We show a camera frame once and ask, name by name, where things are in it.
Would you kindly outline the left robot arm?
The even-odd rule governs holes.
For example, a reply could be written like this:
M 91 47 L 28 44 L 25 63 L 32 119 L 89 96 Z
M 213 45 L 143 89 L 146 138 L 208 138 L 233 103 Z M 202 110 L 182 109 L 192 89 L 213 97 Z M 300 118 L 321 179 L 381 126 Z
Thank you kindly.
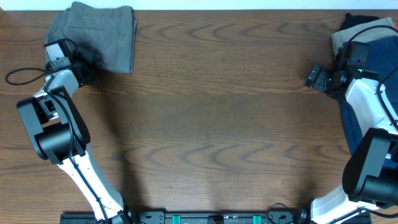
M 123 196 L 108 182 L 92 155 L 90 133 L 72 101 L 88 71 L 67 44 L 44 46 L 50 61 L 45 83 L 17 110 L 36 154 L 63 170 L 91 205 L 95 223 L 138 223 Z

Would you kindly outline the grey shorts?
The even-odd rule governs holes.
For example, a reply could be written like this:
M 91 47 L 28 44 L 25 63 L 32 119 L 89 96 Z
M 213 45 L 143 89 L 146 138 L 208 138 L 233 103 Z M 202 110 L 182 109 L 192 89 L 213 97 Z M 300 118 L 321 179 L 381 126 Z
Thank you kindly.
M 94 57 L 99 68 L 114 73 L 131 73 L 136 27 L 130 6 L 97 9 L 75 1 L 54 15 L 45 43 L 70 39 L 80 51 Z

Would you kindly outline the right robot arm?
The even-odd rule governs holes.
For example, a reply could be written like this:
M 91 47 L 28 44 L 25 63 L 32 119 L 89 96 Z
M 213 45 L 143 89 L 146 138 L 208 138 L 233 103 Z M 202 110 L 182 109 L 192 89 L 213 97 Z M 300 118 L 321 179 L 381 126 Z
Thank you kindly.
M 304 85 L 349 104 L 363 135 L 345 166 L 342 184 L 311 202 L 307 223 L 344 223 L 369 212 L 384 218 L 396 214 L 378 210 L 397 205 L 397 169 L 384 165 L 397 160 L 397 115 L 384 93 L 377 72 L 345 67 L 338 72 L 314 66 Z

